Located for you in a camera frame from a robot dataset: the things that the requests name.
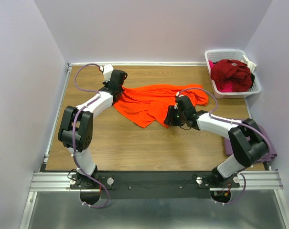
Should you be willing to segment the orange t shirt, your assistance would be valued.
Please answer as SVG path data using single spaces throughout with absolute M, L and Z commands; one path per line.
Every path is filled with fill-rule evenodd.
M 154 84 L 136 88 L 124 88 L 122 97 L 114 104 L 115 109 L 136 125 L 146 128 L 154 121 L 164 127 L 168 106 L 175 105 L 175 95 L 181 93 L 190 98 L 193 105 L 208 105 L 208 95 L 199 84 Z

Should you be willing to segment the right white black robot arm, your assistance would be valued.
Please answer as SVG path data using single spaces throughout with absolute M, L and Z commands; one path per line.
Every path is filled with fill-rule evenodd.
M 165 125 L 186 125 L 190 129 L 208 131 L 229 140 L 232 155 L 199 180 L 207 186 L 222 187 L 228 180 L 270 153 L 270 143 L 253 119 L 225 119 L 207 111 L 196 111 L 187 96 L 176 96 L 168 107 Z

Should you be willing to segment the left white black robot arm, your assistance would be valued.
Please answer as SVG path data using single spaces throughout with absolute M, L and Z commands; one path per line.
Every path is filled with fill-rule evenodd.
M 112 188 L 114 179 L 107 179 L 104 186 L 98 180 L 97 165 L 91 157 L 89 146 L 93 139 L 94 119 L 104 110 L 112 107 L 122 97 L 123 84 L 128 74 L 122 70 L 102 67 L 104 76 L 103 87 L 99 90 L 89 90 L 96 95 L 76 107 L 67 106 L 61 120 L 58 140 L 68 148 L 76 165 L 76 171 L 81 177 L 81 183 L 86 188 L 93 188 L 97 183 L 103 188 Z

